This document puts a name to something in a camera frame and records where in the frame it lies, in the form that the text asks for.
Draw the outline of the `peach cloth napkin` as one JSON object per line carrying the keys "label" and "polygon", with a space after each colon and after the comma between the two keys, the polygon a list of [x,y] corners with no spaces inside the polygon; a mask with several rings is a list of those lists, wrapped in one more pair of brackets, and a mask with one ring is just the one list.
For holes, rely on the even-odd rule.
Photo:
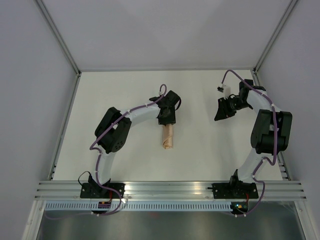
{"label": "peach cloth napkin", "polygon": [[174,146],[174,127],[167,124],[162,127],[162,147],[165,150],[172,149]]}

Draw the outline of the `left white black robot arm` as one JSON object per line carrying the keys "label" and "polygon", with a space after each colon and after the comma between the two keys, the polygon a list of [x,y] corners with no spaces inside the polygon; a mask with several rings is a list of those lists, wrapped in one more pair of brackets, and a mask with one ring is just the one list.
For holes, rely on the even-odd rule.
{"label": "left white black robot arm", "polygon": [[96,140],[89,147],[91,151],[98,151],[92,177],[95,183],[91,191],[94,195],[98,198],[108,195],[115,155],[125,145],[132,127],[147,120],[157,119],[158,124],[162,126],[162,147],[173,148],[176,110],[181,103],[181,97],[170,90],[168,93],[164,92],[160,96],[150,98],[144,105],[124,111],[115,107],[107,110],[94,132]]}

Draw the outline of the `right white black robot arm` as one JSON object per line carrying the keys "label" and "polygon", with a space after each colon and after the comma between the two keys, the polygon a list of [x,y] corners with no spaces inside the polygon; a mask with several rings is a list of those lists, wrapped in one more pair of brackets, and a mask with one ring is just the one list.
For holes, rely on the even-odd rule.
{"label": "right white black robot arm", "polygon": [[229,194],[239,198],[247,190],[245,183],[255,182],[262,167],[267,164],[274,166],[278,153],[287,149],[293,115],[276,107],[266,89],[253,85],[250,79],[239,83],[238,94],[232,94],[230,87],[225,84],[218,86],[217,90],[223,93],[223,97],[218,99],[215,121],[231,118],[245,108],[256,113],[250,135],[251,151],[242,166],[235,171],[238,180],[228,185]]}

